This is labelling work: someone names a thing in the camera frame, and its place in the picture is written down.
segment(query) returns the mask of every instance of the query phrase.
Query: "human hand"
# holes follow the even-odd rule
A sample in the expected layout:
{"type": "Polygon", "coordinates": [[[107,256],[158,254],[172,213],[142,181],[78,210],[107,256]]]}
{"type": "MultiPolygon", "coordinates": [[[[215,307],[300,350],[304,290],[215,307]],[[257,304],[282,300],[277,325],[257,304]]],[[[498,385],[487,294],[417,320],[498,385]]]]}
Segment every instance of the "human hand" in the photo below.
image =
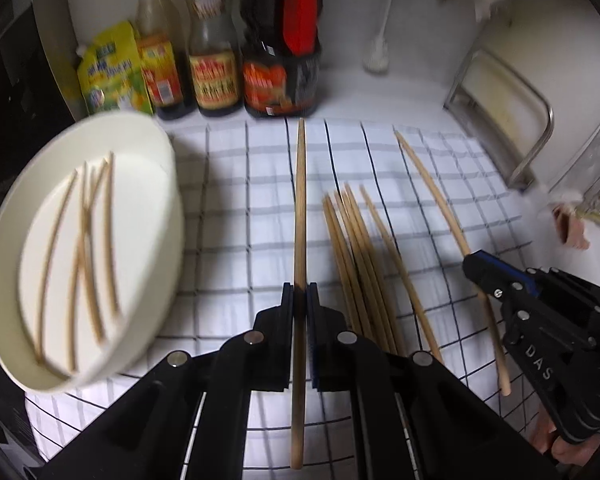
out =
{"type": "Polygon", "coordinates": [[[542,454],[551,449],[551,454],[558,462],[584,466],[600,446],[600,433],[592,435],[577,446],[568,444],[558,436],[554,422],[544,406],[540,405],[538,421],[529,442],[542,454]]]}

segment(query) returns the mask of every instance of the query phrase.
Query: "grid pattern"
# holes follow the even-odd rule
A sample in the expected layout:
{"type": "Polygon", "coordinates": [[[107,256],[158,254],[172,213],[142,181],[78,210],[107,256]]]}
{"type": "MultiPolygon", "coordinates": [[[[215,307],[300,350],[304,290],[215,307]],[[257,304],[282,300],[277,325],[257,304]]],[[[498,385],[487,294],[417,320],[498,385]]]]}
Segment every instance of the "grid pattern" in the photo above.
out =
{"type": "MultiPolygon", "coordinates": [[[[171,133],[186,215],[182,277],[170,316],[147,353],[124,373],[58,396],[27,396],[38,447],[49,459],[138,378],[175,349],[192,355],[220,348],[250,329],[256,314],[279,304],[293,275],[295,120],[225,122],[171,133]]],[[[518,267],[532,265],[530,236],[515,193],[504,186],[477,142],[461,134],[396,126],[451,204],[472,250],[518,267]]],[[[512,394],[500,395],[486,320],[461,270],[462,256],[394,126],[306,122],[307,278],[320,302],[344,309],[322,197],[363,184],[390,228],[441,346],[447,367],[513,428],[526,434],[538,398],[507,355],[512,394]]],[[[408,351],[427,349],[399,276],[358,196],[383,265],[408,351]]],[[[504,330],[499,308],[494,313],[504,330]]],[[[356,477],[349,394],[306,385],[301,472],[289,469],[290,394],[252,395],[244,477],[356,477]]]]}

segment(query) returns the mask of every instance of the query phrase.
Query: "barcode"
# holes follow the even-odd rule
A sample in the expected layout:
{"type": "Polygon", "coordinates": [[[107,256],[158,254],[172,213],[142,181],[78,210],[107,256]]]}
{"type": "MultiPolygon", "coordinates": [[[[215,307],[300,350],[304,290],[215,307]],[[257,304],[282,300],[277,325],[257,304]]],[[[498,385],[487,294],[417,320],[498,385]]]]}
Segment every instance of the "barcode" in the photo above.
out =
{"type": "Polygon", "coordinates": [[[168,81],[159,81],[158,94],[160,94],[160,101],[163,105],[168,105],[173,102],[173,93],[171,92],[171,85],[168,81]]]}

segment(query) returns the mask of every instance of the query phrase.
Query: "chopstick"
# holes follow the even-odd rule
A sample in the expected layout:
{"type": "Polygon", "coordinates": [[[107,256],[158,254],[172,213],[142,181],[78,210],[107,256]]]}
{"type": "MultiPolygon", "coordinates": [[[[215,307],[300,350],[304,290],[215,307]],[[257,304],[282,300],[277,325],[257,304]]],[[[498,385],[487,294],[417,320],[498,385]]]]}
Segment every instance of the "chopstick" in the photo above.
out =
{"type": "Polygon", "coordinates": [[[429,319],[427,319],[427,314],[425,314],[424,312],[424,308],[422,307],[422,303],[420,302],[420,297],[418,296],[418,293],[415,287],[413,286],[413,283],[411,282],[411,278],[409,277],[409,273],[407,272],[407,269],[405,268],[404,263],[402,262],[400,253],[398,252],[398,249],[396,249],[395,245],[392,243],[391,237],[389,236],[389,233],[384,227],[384,223],[382,223],[382,219],[378,214],[378,210],[372,202],[371,197],[366,192],[364,186],[360,186],[360,192],[362,193],[362,196],[365,199],[366,206],[368,207],[369,211],[371,211],[371,216],[376,222],[376,226],[378,227],[378,230],[382,235],[382,240],[384,240],[384,244],[386,245],[386,248],[389,251],[391,258],[394,261],[394,265],[398,269],[398,273],[400,274],[400,278],[402,280],[404,288],[407,290],[407,294],[409,295],[409,299],[411,300],[411,306],[413,307],[413,311],[416,317],[418,318],[420,325],[422,326],[424,337],[427,340],[429,349],[431,350],[431,353],[434,355],[434,357],[442,364],[444,364],[444,361],[442,360],[442,354],[440,353],[440,347],[438,346],[436,337],[433,333],[433,330],[431,329],[431,325],[429,324],[429,319]]]}
{"type": "Polygon", "coordinates": [[[56,250],[56,241],[58,240],[58,231],[60,230],[60,225],[62,223],[62,218],[64,218],[64,213],[66,211],[66,206],[69,203],[69,197],[71,196],[71,192],[74,189],[74,184],[76,178],[78,177],[77,170],[74,170],[71,180],[69,181],[68,186],[64,192],[64,196],[62,197],[62,202],[60,205],[60,209],[56,214],[56,219],[54,220],[53,227],[51,229],[51,237],[49,238],[48,245],[46,247],[46,255],[45,255],[45,266],[44,271],[42,273],[42,279],[40,283],[40,292],[38,297],[38,315],[36,316],[36,340],[34,341],[34,354],[36,357],[36,361],[42,363],[44,360],[44,331],[45,331],[45,302],[46,302],[46,288],[48,286],[49,280],[49,270],[51,268],[51,261],[54,256],[54,252],[56,250]]]}
{"type": "Polygon", "coordinates": [[[358,221],[358,226],[360,228],[360,232],[362,233],[363,243],[366,248],[365,252],[368,254],[372,269],[375,271],[374,277],[376,278],[378,288],[382,295],[382,304],[384,304],[382,322],[384,322],[384,329],[386,330],[387,334],[393,334],[395,353],[406,357],[406,346],[404,344],[404,339],[402,338],[402,332],[398,328],[398,323],[396,321],[394,303],[386,291],[386,284],[384,283],[384,276],[382,275],[382,267],[380,266],[378,257],[376,255],[376,248],[371,242],[369,231],[366,229],[365,221],[360,214],[360,208],[358,207],[356,196],[353,194],[351,186],[349,184],[345,184],[345,190],[349,195],[349,203],[352,206],[354,217],[358,221]]]}
{"type": "MultiPolygon", "coordinates": [[[[93,177],[93,171],[91,173],[91,181],[90,181],[90,197],[89,197],[89,205],[87,211],[87,219],[88,222],[91,222],[91,211],[93,209],[93,204],[96,199],[96,195],[98,190],[100,189],[100,184],[102,183],[102,177],[104,176],[104,172],[107,169],[108,163],[106,160],[103,160],[100,169],[98,170],[98,176],[96,179],[93,177]]],[[[67,332],[69,334],[68,341],[68,357],[69,357],[69,371],[71,373],[77,372],[77,360],[75,356],[75,303],[76,303],[76,292],[78,287],[78,276],[80,272],[85,272],[84,261],[80,258],[80,244],[82,243],[82,229],[80,229],[80,235],[76,240],[76,245],[74,249],[74,260],[72,263],[71,270],[71,278],[69,280],[69,307],[67,311],[67,332]]]]}
{"type": "Polygon", "coordinates": [[[294,237],[294,345],[291,389],[291,468],[302,469],[306,395],[306,145],[304,119],[298,121],[296,231],[294,237]]]}
{"type": "Polygon", "coordinates": [[[87,241],[89,241],[89,244],[91,243],[91,222],[88,216],[89,203],[86,202],[86,184],[88,179],[86,161],[82,164],[82,174],[82,187],[80,189],[80,260],[82,261],[82,268],[84,270],[84,285],[87,293],[87,306],[91,328],[96,336],[97,343],[101,344],[105,339],[104,330],[102,329],[98,297],[93,281],[93,261],[87,248],[87,241]]]}
{"type": "Polygon", "coordinates": [[[340,256],[342,257],[342,261],[345,266],[345,270],[347,271],[346,277],[348,279],[353,294],[354,305],[356,307],[356,315],[360,318],[360,328],[362,329],[361,334],[366,338],[371,339],[371,341],[375,342],[376,337],[373,333],[373,330],[371,329],[371,323],[369,323],[369,316],[366,313],[365,300],[362,296],[360,283],[358,282],[356,267],[354,266],[353,260],[351,259],[351,254],[349,253],[349,248],[347,247],[347,241],[344,239],[344,234],[342,233],[340,222],[338,221],[338,216],[336,215],[336,210],[333,208],[333,203],[331,203],[331,198],[329,197],[329,195],[326,195],[322,200],[322,206],[325,211],[324,215],[327,219],[327,226],[332,225],[334,228],[334,233],[336,236],[335,244],[333,244],[333,239],[331,240],[331,242],[334,245],[334,247],[338,247],[340,256]]]}
{"type": "MultiPolygon", "coordinates": [[[[406,140],[404,140],[404,137],[401,136],[399,132],[396,131],[394,133],[398,139],[398,143],[404,149],[404,151],[407,152],[407,155],[409,155],[409,158],[415,164],[424,183],[427,185],[430,193],[436,200],[442,216],[445,217],[446,223],[449,225],[449,228],[456,239],[456,243],[458,244],[462,256],[467,256],[471,253],[471,249],[469,248],[469,244],[464,237],[464,233],[458,224],[456,216],[453,214],[451,209],[449,209],[449,206],[442,196],[442,193],[440,193],[438,186],[436,186],[435,182],[433,182],[429,172],[426,170],[422,161],[418,158],[411,146],[406,140]]],[[[508,396],[511,393],[511,382],[509,379],[509,371],[507,370],[507,363],[504,357],[504,350],[502,349],[502,341],[500,340],[500,332],[498,332],[498,327],[496,325],[495,316],[493,315],[493,310],[491,309],[489,298],[481,290],[478,290],[478,298],[482,303],[482,307],[487,318],[487,326],[489,327],[489,334],[491,335],[491,342],[493,343],[493,350],[496,358],[496,368],[498,370],[498,382],[500,383],[500,389],[503,396],[508,396]]]]}
{"type": "Polygon", "coordinates": [[[105,208],[104,208],[104,241],[105,241],[105,267],[107,273],[107,295],[109,297],[109,307],[111,313],[116,319],[120,313],[118,305],[118,291],[116,288],[116,267],[113,261],[113,233],[111,230],[112,209],[113,209],[113,170],[115,156],[109,152],[109,161],[107,163],[107,185],[105,187],[105,208]]]}
{"type": "Polygon", "coordinates": [[[382,317],[380,314],[381,307],[378,305],[378,297],[376,296],[376,292],[371,281],[371,276],[369,275],[369,271],[366,266],[366,261],[362,253],[362,248],[360,247],[358,241],[360,239],[360,235],[356,233],[354,220],[349,217],[344,202],[342,201],[338,193],[335,194],[335,198],[336,203],[338,204],[338,209],[340,210],[340,216],[342,216],[342,221],[344,223],[345,229],[349,234],[349,243],[351,244],[353,258],[356,262],[356,265],[358,266],[358,272],[360,273],[360,277],[362,279],[362,287],[366,296],[365,304],[368,304],[371,309],[371,316],[374,320],[376,342],[383,351],[388,352],[389,342],[387,339],[387,334],[384,330],[384,325],[382,324],[382,317]]]}
{"type": "Polygon", "coordinates": [[[344,292],[345,305],[347,307],[347,314],[349,315],[349,325],[353,332],[362,334],[360,327],[360,318],[358,317],[358,308],[356,306],[356,300],[353,296],[353,288],[349,275],[347,274],[347,264],[344,261],[344,256],[340,250],[340,244],[338,243],[338,235],[336,229],[340,228],[334,225],[333,218],[327,206],[327,200],[331,203],[329,197],[322,199],[322,209],[324,210],[324,219],[327,222],[327,229],[329,231],[329,238],[331,240],[331,246],[333,247],[333,254],[336,259],[336,267],[338,268],[338,275],[340,277],[340,283],[342,284],[342,291],[344,292]]]}

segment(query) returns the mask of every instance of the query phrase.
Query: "bolt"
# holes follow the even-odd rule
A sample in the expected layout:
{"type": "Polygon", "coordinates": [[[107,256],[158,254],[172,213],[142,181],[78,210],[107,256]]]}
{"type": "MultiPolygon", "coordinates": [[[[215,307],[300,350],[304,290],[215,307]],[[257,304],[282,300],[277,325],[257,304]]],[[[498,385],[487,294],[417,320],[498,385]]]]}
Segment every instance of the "bolt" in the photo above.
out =
{"type": "Polygon", "coordinates": [[[249,330],[244,335],[244,340],[250,345],[257,345],[264,341],[264,334],[259,330],[249,330]]]}
{"type": "Polygon", "coordinates": [[[188,357],[189,356],[187,356],[187,354],[182,350],[176,350],[175,352],[171,352],[169,355],[167,355],[167,362],[174,368],[177,368],[178,366],[182,366],[184,363],[186,363],[188,357]]]}
{"type": "Polygon", "coordinates": [[[433,362],[433,357],[429,352],[416,352],[412,359],[418,366],[429,366],[433,362]]]}
{"type": "Polygon", "coordinates": [[[358,340],[358,336],[353,332],[344,331],[338,334],[338,341],[343,345],[353,345],[358,340]]]}

